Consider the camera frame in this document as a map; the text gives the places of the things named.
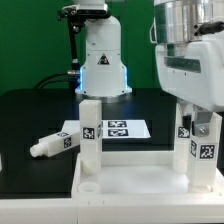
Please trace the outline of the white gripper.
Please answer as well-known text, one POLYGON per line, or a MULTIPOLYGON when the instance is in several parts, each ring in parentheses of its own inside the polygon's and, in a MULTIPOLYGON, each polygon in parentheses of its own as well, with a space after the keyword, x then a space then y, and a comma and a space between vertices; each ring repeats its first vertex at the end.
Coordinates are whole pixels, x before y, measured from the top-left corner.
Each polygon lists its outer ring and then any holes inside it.
POLYGON ((188 43, 183 57, 168 57, 162 44, 155 54, 162 89, 197 105, 192 133, 208 136, 212 112, 224 111, 224 36, 203 36, 188 43))

